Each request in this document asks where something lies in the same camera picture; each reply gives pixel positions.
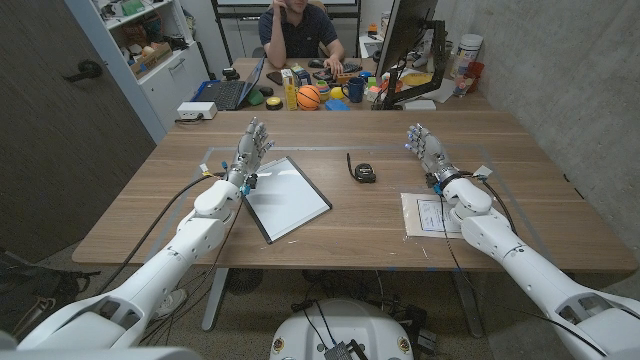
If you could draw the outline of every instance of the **white cabinet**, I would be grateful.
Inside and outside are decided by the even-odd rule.
[[[167,131],[175,123],[180,104],[189,101],[200,84],[208,80],[206,74],[198,45],[194,42],[140,79],[149,104]]]
[[[65,0],[65,3],[149,134],[159,142],[174,125],[178,106],[190,100],[200,84],[209,80],[198,45],[188,29],[180,0],[143,0],[142,12],[106,21],[100,17],[92,0]],[[183,37],[188,48],[174,50],[169,59],[136,79],[120,53],[120,47],[127,45],[122,25],[154,16],[160,19],[163,35]]]

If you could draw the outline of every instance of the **small white box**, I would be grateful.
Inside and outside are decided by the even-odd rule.
[[[178,108],[178,116],[183,120],[193,120],[202,114],[203,119],[213,119],[218,112],[214,102],[183,102]]]
[[[404,109],[411,110],[435,110],[436,104],[433,100],[413,100],[404,104]]]

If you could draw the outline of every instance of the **paper sheet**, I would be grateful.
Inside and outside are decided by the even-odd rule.
[[[402,193],[400,196],[407,236],[463,238],[460,226],[450,217],[449,212],[452,206],[446,201],[440,204],[438,195]],[[441,206],[443,205],[446,236],[442,227]]]

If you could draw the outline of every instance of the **dark shirt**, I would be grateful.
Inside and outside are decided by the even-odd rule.
[[[273,9],[260,16],[258,22],[260,42],[262,45],[271,42],[271,28],[273,26]],[[282,34],[287,48],[287,58],[315,58],[318,57],[318,44],[325,46],[338,38],[336,29],[325,12],[317,6],[307,4],[302,21],[294,26],[282,16]]]

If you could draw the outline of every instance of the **door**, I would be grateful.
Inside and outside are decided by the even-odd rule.
[[[82,240],[155,145],[63,0],[0,14],[0,247],[35,262]],[[100,77],[63,79],[85,59]]]

